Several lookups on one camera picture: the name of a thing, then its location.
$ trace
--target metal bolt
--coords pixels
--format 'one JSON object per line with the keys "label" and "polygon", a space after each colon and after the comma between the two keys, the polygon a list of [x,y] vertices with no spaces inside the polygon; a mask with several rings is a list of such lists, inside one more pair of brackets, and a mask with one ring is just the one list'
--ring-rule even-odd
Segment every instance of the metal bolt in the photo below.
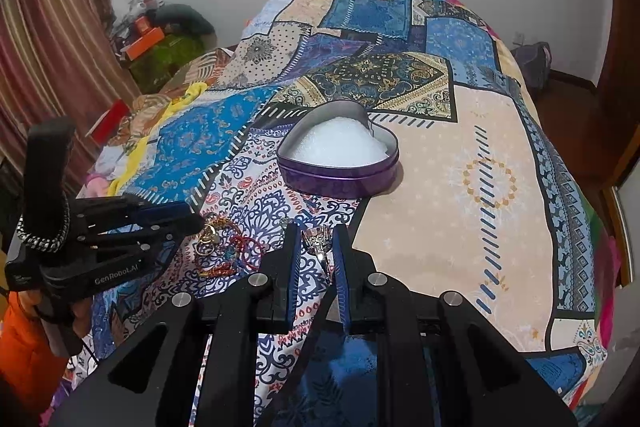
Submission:
{"label": "metal bolt", "polygon": [[443,299],[449,306],[460,306],[462,304],[462,295],[458,292],[447,292],[444,294]]}
{"label": "metal bolt", "polygon": [[267,284],[269,278],[264,273],[254,273],[249,276],[249,284],[251,286],[262,286]]}
{"label": "metal bolt", "polygon": [[388,279],[383,273],[373,272],[369,274],[369,277],[367,277],[367,281],[369,281],[369,284],[373,286],[383,286],[386,284],[386,281],[388,281]]}
{"label": "metal bolt", "polygon": [[180,292],[171,297],[171,304],[176,308],[182,308],[191,302],[191,295],[187,292]]}

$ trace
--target white foam padding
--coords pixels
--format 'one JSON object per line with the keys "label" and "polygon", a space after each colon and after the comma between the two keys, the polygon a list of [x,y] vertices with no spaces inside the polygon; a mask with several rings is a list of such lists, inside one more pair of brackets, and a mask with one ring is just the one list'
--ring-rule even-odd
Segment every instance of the white foam padding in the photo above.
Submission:
{"label": "white foam padding", "polygon": [[313,126],[293,148],[291,159],[322,167],[362,167],[388,157],[386,146],[353,118],[337,116]]}

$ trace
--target baseboard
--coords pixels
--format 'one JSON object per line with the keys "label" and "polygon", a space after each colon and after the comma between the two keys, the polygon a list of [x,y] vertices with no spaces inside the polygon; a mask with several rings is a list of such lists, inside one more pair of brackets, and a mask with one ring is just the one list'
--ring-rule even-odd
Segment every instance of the baseboard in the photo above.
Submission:
{"label": "baseboard", "polygon": [[574,84],[574,86],[578,86],[591,91],[592,94],[596,94],[598,92],[596,85],[590,80],[580,78],[579,76],[575,76],[569,73],[564,73],[564,71],[551,70],[551,72],[549,73],[549,78],[558,80],[558,82],[565,82],[566,84]]}

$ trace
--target bedspread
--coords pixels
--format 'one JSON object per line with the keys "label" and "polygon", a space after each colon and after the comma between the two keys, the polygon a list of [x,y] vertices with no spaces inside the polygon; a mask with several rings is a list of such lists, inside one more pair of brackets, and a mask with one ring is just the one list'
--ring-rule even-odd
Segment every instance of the bedspread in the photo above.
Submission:
{"label": "bedspread", "polygon": [[[284,185],[278,144],[336,98],[398,136],[401,176],[387,193],[333,200]],[[542,133],[510,52],[456,0],[271,0],[217,83],[146,147],[125,192],[225,214],[268,248],[283,217],[345,223],[354,247],[413,291],[463,293],[570,405],[605,360],[593,269],[607,255],[602,224]],[[99,356],[171,295],[210,295],[241,276],[198,275],[196,241],[95,299]],[[322,328],[305,342],[326,313],[322,280],[304,253],[294,329],[258,339],[258,423],[375,424],[374,401],[358,399],[375,394],[375,342]],[[299,384],[287,386],[293,372]]]}

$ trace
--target striped curtain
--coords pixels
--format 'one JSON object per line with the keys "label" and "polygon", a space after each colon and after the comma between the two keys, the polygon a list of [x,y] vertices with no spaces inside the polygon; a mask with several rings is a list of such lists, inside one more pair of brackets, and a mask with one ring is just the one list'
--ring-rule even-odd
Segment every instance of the striped curtain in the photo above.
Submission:
{"label": "striped curtain", "polygon": [[20,172],[26,133],[67,115],[76,123],[66,187],[81,187],[99,153],[84,137],[117,99],[140,94],[111,51],[110,0],[0,0],[0,156]]}

